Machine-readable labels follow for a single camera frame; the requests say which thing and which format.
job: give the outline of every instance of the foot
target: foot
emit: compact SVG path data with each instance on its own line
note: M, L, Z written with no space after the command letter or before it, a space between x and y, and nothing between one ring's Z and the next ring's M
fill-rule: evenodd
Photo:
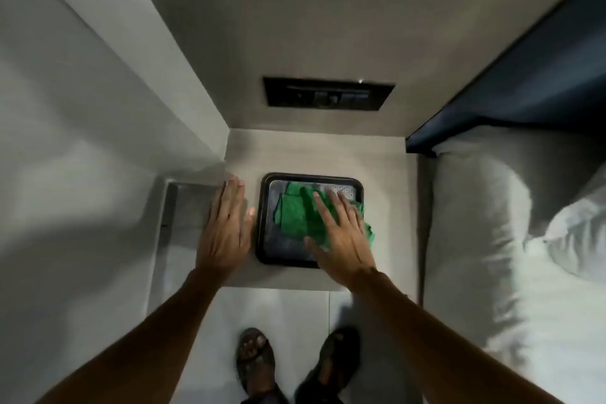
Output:
M236 367L249 397L276 388L276 360L266 336L256 328L246 329L238 341Z
M360 365L360 334L352 326L328 336L320 350L318 364L307 380L317 380L336 394L350 382Z

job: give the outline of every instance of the green cloth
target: green cloth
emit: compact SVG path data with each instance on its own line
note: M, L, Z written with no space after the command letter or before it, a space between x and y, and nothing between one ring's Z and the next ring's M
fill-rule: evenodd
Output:
M312 237L318 245L328 246L326 227L313 199L314 192L318 192L330 214L338 223L336 208L328 195L318 188L312 188L298 182L288 184L286 191L280 196L273 219L287 235L299 239ZM350 202L364 217L364 205L357 201ZM375 234L372 232L370 225L365 223L365 228L368 241L372 244Z

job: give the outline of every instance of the tray rim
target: tray rim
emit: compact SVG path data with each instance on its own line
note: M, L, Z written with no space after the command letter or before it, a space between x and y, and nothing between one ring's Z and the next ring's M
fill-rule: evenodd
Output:
M315 174L297 174L291 172L269 172L261 179L259 191L259 206L257 208L257 238L254 253L261 263L266 265L281 265L288 267L319 268L314 260L287 259L269 257L265 253L263 242L265 240L265 225L267 224L267 209L269 204L269 187L275 180L289 182L308 182L314 184L350 185L356 188L356 201L364 202L364 187L358 179L352 177L325 176Z

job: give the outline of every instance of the hand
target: hand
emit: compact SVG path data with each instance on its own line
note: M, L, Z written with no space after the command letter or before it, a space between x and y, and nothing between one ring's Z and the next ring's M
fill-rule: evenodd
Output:
M205 276L217 277L223 282L237 269L250 249L250 236L254 222L254 208L249 208L240 226L244 203L244 181L232 177L217 191L202 231L196 269Z
M320 195L313 194L316 206L326 225L330 252L325 252L311 237L305 238L306 248L314 255L320 268L337 283L352 290L356 276L364 270L376 268L366 237L364 219L359 211L339 192L329 192L339 223L330 214Z

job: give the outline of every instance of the tray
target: tray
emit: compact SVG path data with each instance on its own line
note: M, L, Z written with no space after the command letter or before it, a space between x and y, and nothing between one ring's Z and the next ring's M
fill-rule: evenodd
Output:
M364 202L364 187L351 177L318 176L270 172L261 180L257 216L257 258L265 264L292 267L318 268L313 255L307 251L302 240L285 235L273 220L273 215L289 182L309 184L324 190L342 191L350 200Z

